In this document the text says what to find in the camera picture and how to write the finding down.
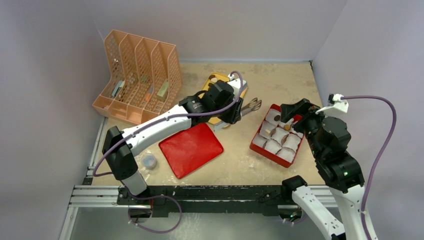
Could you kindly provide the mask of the metal serving tongs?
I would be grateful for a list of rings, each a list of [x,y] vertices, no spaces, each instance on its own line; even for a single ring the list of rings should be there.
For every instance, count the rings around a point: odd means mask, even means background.
[[[235,122],[232,124],[235,124],[236,122],[240,121],[243,116],[251,112],[259,110],[261,106],[262,106],[262,100],[258,100],[257,97],[253,98],[249,103],[247,103],[245,106],[240,108],[239,113],[237,113],[235,116]],[[218,132],[219,130],[223,128],[229,127],[230,125],[231,123],[221,120],[218,123],[213,125],[213,131]]]

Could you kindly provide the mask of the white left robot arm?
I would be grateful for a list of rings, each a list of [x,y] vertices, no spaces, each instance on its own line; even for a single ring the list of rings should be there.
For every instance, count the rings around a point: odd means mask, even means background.
[[[219,118],[234,124],[241,118],[242,91],[247,82],[240,78],[213,83],[208,90],[187,96],[165,113],[124,130],[116,126],[106,133],[103,157],[116,180],[130,191],[129,197],[138,205],[149,199],[148,185],[135,157],[152,144],[180,131]]]

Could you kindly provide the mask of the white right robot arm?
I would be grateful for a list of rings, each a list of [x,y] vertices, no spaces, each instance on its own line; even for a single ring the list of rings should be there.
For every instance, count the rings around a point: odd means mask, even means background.
[[[330,106],[320,108],[307,99],[281,104],[281,121],[300,115],[293,128],[304,134],[319,175],[335,199],[341,220],[317,199],[311,187],[297,175],[282,182],[280,196],[296,203],[327,240],[376,240],[371,218],[364,206],[365,180],[360,164],[347,151],[351,134],[347,124],[336,117],[346,113],[349,104],[335,95]]]

